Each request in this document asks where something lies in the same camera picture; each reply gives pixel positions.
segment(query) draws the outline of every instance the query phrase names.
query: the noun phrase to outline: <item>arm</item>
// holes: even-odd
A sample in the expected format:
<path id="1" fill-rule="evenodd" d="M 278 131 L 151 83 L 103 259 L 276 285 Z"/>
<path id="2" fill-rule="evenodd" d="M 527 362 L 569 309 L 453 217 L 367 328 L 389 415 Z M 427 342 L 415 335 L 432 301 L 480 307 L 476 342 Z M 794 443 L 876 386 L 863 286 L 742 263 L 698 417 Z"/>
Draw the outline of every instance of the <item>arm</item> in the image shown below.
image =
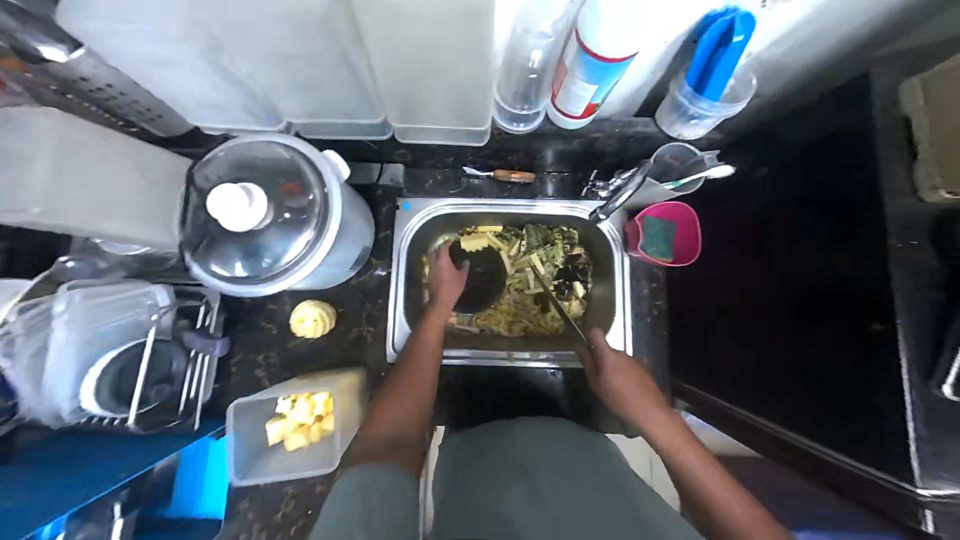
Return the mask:
<path id="1" fill-rule="evenodd" d="M 593 354 L 581 354 L 590 387 L 615 414 L 636 427 L 657 452 L 684 510 L 709 540 L 788 539 L 789 532 L 701 444 L 666 402 L 647 371 L 589 332 Z"/>
<path id="2" fill-rule="evenodd" d="M 446 319 L 466 283 L 467 268 L 458 270 L 450 260 L 449 245 L 444 245 L 431 263 L 426 313 L 371 401 L 351 445 L 348 467 L 392 461 L 420 475 L 437 399 Z"/>

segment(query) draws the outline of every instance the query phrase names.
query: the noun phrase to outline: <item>knife blade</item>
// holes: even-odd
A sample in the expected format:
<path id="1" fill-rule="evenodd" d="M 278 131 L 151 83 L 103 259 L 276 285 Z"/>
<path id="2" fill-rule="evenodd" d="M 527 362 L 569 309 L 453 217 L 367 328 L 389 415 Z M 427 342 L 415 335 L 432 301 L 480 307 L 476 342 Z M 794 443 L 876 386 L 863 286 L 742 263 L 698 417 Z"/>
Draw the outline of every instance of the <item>knife blade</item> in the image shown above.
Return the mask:
<path id="1" fill-rule="evenodd" d="M 546 279 L 543 278 L 543 276 L 540 274 L 540 271 L 534 268 L 533 265 L 530 266 L 530 270 L 533 271 L 534 277 L 537 278 L 537 282 L 539 282 L 540 286 L 543 288 L 543 292 L 541 292 L 540 294 L 546 295 L 547 300 L 550 301 L 550 305 L 557 310 L 557 314 L 560 315 L 560 318 L 564 320 L 564 325 L 566 326 L 566 329 L 576 334 L 580 338 L 580 340 L 583 342 L 584 347 L 587 347 L 587 350 L 592 352 L 593 346 L 590 345 L 589 340 L 584 335 L 584 333 L 580 330 L 580 327 L 577 326 L 577 323 L 573 322 L 573 319 L 570 318 L 570 315 L 566 312 L 564 307 L 560 305 L 560 301 L 557 300 L 557 297 L 554 296 L 552 292 L 550 292 L 550 287 L 547 286 Z"/>

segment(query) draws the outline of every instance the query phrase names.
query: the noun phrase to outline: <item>person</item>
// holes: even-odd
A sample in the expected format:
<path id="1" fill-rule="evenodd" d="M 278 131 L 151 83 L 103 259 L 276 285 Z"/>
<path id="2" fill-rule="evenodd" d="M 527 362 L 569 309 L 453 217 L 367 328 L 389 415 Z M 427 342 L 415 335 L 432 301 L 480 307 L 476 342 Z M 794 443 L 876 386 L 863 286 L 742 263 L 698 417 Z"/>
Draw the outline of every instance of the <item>person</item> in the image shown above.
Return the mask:
<path id="1" fill-rule="evenodd" d="M 420 538 L 419 476 L 444 329 L 468 273 L 450 260 L 448 246 L 431 268 L 428 308 L 371 401 L 312 540 Z M 432 538 L 790 538 L 699 442 L 638 362 L 612 349 L 601 331 L 588 337 L 593 352 L 581 360 L 590 388 L 661 457 L 693 527 L 603 434 L 561 418 L 515 418 L 445 435 L 434 472 Z"/>

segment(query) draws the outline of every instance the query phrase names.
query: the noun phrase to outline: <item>faucet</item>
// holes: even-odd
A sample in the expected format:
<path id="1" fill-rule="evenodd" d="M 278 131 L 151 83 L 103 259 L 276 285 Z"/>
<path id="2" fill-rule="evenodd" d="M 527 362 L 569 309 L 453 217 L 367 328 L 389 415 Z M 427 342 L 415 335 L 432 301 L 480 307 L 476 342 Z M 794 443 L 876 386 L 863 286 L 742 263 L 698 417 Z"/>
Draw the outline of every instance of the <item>faucet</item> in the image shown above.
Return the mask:
<path id="1" fill-rule="evenodd" d="M 630 198 L 634 196 L 634 193 L 646 183 L 651 166 L 653 166 L 652 160 L 644 161 L 640 167 L 634 167 L 633 169 L 618 173 L 612 180 L 604 183 L 605 187 L 603 189 L 607 191 L 617 189 L 618 186 L 619 189 L 613 193 L 609 201 L 590 213 L 588 218 L 590 223 L 597 224 L 610 219 L 610 216 L 622 207 L 624 203 L 629 201 Z"/>

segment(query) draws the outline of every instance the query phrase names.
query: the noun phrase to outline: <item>marble countertop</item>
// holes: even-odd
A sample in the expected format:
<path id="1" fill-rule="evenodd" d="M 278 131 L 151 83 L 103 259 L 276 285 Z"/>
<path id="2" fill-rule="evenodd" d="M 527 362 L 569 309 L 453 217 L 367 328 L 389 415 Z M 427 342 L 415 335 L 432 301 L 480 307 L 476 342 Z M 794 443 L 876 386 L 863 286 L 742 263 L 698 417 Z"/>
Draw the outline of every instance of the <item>marble countertop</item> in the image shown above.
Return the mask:
<path id="1" fill-rule="evenodd" d="M 587 173 L 540 175 L 534 184 L 471 179 L 459 170 L 407 169 L 403 187 L 355 185 L 373 211 L 376 238 L 370 259 L 348 282 L 319 291 L 285 291 L 264 298 L 227 298 L 231 352 L 218 376 L 213 408 L 226 409 L 298 374 L 362 366 L 375 391 L 388 370 L 386 324 L 390 293 L 393 225 L 398 197 L 495 197 L 578 199 Z M 666 289 L 663 269 L 633 261 L 634 351 L 666 389 Z M 288 318 L 299 302 L 318 299 L 337 309 L 337 324 L 319 339 L 297 338 Z M 498 407 L 472 405 L 471 396 L 498 396 Z M 604 432 L 629 429 L 590 393 L 579 369 L 445 366 L 435 421 L 466 424 L 514 415 L 557 415 Z M 228 496 L 225 538 L 303 538 L 313 527 L 335 473 L 325 477 L 236 488 Z"/>

